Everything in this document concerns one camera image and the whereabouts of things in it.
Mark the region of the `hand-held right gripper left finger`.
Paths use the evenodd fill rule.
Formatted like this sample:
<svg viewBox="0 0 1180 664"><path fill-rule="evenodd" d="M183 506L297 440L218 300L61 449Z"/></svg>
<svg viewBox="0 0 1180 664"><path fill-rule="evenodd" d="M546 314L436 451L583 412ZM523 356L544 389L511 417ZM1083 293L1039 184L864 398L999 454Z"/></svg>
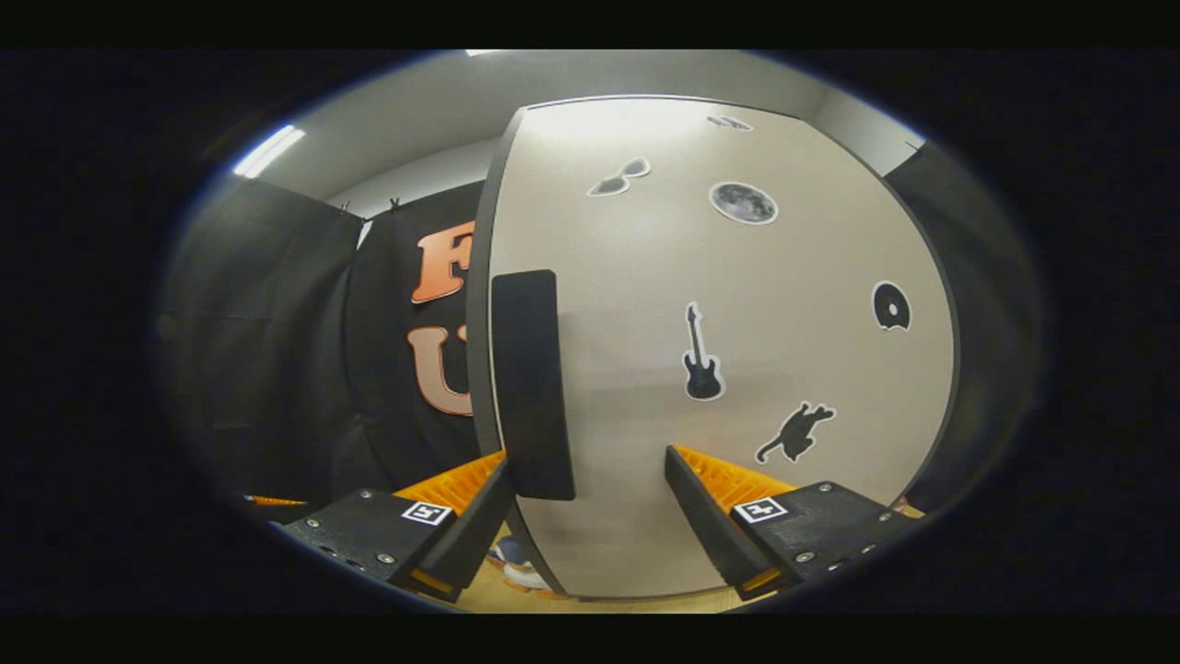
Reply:
<svg viewBox="0 0 1180 664"><path fill-rule="evenodd" d="M277 532L354 576L455 601L513 500L507 455L496 451L396 492L358 489L278 521Z"/></svg>

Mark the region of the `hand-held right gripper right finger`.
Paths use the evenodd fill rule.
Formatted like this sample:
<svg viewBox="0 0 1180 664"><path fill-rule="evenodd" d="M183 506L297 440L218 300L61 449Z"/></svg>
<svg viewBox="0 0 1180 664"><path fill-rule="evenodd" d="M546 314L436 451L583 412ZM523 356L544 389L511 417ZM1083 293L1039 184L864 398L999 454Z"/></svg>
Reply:
<svg viewBox="0 0 1180 664"><path fill-rule="evenodd" d="M663 466L704 555L742 600L853 570L920 524L834 480L788 486L681 445L667 446Z"/></svg>

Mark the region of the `penguin plush toy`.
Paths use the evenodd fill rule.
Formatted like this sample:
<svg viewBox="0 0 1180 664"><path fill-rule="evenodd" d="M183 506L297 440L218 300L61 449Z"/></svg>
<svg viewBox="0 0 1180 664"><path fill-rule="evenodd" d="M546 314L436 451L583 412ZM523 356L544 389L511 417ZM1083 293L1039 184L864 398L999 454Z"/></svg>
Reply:
<svg viewBox="0 0 1180 664"><path fill-rule="evenodd" d="M553 599L555 593L548 581L530 563L525 551L513 535L498 538L489 548L486 560L502 571L505 583L520 592L535 593L545 599Z"/></svg>

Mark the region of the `beige cabinet door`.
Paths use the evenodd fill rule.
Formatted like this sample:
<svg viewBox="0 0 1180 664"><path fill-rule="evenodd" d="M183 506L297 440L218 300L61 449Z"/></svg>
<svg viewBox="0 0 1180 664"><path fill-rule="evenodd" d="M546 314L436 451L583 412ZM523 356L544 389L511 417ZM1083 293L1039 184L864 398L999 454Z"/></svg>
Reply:
<svg viewBox="0 0 1180 664"><path fill-rule="evenodd" d="M557 101L558 320L576 497L522 502L578 599L719 589L666 484L681 445L893 504L961 382L948 276L854 151L729 101Z"/></svg>

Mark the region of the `black backdrop cloth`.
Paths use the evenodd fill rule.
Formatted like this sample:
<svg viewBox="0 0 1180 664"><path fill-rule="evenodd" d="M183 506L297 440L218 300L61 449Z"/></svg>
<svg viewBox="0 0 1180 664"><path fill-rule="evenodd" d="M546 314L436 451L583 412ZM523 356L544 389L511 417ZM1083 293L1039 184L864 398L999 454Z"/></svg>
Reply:
<svg viewBox="0 0 1180 664"><path fill-rule="evenodd" d="M478 458L468 413L467 243L489 167L369 219L230 177L194 215L160 289L153 359L173 420L232 492L333 502ZM948 430L899 500L932 513L1032 407L1049 308L1007 211L955 155L886 176L945 259L961 331ZM459 290L414 302L422 276Z"/></svg>

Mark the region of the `black cabinet door handle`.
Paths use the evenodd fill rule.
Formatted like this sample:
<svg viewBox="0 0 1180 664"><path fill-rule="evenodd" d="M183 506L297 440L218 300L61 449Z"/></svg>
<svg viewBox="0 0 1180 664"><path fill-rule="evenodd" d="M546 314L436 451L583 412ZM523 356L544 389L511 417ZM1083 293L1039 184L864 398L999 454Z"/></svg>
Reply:
<svg viewBox="0 0 1180 664"><path fill-rule="evenodd" d="M526 499L572 501L576 480L552 270L502 274L490 282L490 362L514 491Z"/></svg>

